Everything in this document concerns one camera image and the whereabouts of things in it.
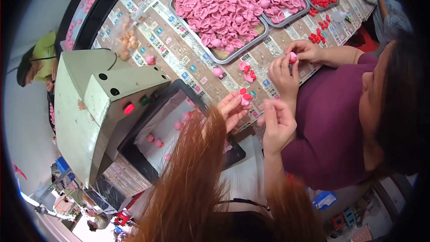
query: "person in gray shirt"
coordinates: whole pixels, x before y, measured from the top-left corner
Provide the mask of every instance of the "person in gray shirt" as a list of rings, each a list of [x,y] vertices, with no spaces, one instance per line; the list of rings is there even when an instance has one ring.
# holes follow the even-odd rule
[[[396,39],[399,29],[412,32],[412,25],[400,2],[396,0],[377,1],[378,7],[373,14],[373,22],[380,46],[374,52],[376,57],[381,54],[390,41]]]

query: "black hair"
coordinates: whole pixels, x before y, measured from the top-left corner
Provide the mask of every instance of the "black hair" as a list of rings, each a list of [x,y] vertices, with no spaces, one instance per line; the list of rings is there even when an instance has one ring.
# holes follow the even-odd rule
[[[91,224],[91,223],[92,223],[92,221],[87,220],[87,221],[86,221],[86,223],[88,224],[89,230],[90,230],[91,232],[95,232],[95,231],[97,230],[97,228],[95,228],[95,227]]]
[[[31,58],[33,57],[33,50],[34,47],[31,47],[30,50],[28,50],[21,59],[21,62],[18,66],[18,71],[16,72],[16,81],[21,87],[25,86],[25,78],[27,77],[27,73],[31,69]]]
[[[402,175],[423,169],[428,122],[424,114],[424,40],[399,31],[388,56],[376,141],[386,166]]]

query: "yellow-green shirt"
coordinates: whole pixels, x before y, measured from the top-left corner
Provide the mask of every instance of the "yellow-green shirt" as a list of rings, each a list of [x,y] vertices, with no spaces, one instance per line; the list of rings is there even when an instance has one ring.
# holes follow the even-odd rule
[[[51,31],[44,35],[40,40],[37,41],[33,55],[36,58],[45,58],[55,55],[54,42],[56,38],[55,31]],[[43,67],[36,73],[33,80],[37,82],[46,82],[48,77],[51,75],[51,62],[52,59],[46,59],[41,61]]]

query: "round black hole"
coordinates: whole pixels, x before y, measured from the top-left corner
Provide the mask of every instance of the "round black hole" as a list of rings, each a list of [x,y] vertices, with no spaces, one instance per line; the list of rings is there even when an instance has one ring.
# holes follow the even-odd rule
[[[112,88],[112,89],[110,89],[110,93],[112,95],[118,95],[118,94],[120,94],[120,91],[118,91],[118,89],[116,89],[116,88]]]
[[[108,79],[108,76],[106,76],[106,74],[100,73],[99,78],[105,81]]]

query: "person in yellow-green shirt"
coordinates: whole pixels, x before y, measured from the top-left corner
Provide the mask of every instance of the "person in yellow-green shirt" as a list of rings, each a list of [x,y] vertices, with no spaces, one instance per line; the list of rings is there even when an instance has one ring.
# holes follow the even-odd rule
[[[24,54],[16,74],[19,85],[24,87],[34,80],[46,83],[46,89],[52,90],[52,81],[55,81],[58,66],[54,49],[55,38],[55,31],[49,32]]]

